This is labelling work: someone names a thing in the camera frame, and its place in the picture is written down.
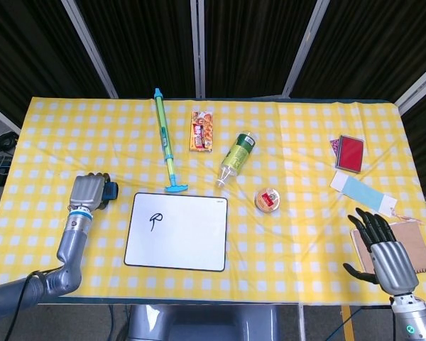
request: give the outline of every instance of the yellow checkered tablecloth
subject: yellow checkered tablecloth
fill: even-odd
[[[168,184],[153,100],[34,98],[0,203],[0,283],[60,265],[75,176],[108,172],[119,198],[94,213],[82,284],[72,297],[388,302],[379,287],[342,268],[345,261],[360,268],[346,218],[356,203],[329,186],[336,171],[329,140],[346,134],[365,141],[356,177],[397,198],[400,214],[421,219],[426,242],[426,205],[396,106],[166,100],[165,109],[187,193],[229,199],[225,271],[124,265],[134,193],[159,193]],[[188,152],[192,110],[214,113],[211,153]],[[257,136],[256,147],[241,175],[217,190],[219,164],[243,130]],[[270,215],[253,204],[266,186],[282,197]],[[426,274],[419,279],[415,293],[426,300]]]

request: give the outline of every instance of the gray floor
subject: gray floor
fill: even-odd
[[[0,124],[0,134],[8,131]],[[279,307],[281,340],[299,340],[298,315],[295,305]],[[11,317],[0,320],[0,340],[4,339]],[[124,305],[114,306],[113,340],[126,322]],[[341,308],[305,307],[305,329],[308,341],[323,341],[342,323]],[[106,340],[111,326],[107,305],[40,305],[20,312],[12,340]],[[362,310],[354,316],[355,341],[392,340],[390,310]],[[332,341],[344,340],[340,330]]]

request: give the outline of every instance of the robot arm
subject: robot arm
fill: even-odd
[[[68,207],[70,213],[57,252],[63,266],[52,271],[35,271],[34,276],[1,284],[0,318],[14,313],[26,281],[21,309],[71,293],[79,287],[82,279],[80,262],[92,225],[92,212],[104,209],[117,194],[118,186],[107,174],[90,173],[76,177]]]
[[[357,279],[380,284],[392,296],[391,308],[405,340],[426,340],[426,305],[413,295],[419,282],[404,246],[396,241],[390,225],[380,215],[359,208],[356,212],[363,222],[351,215],[349,219],[371,254],[376,274],[361,273],[347,263],[344,268]]]

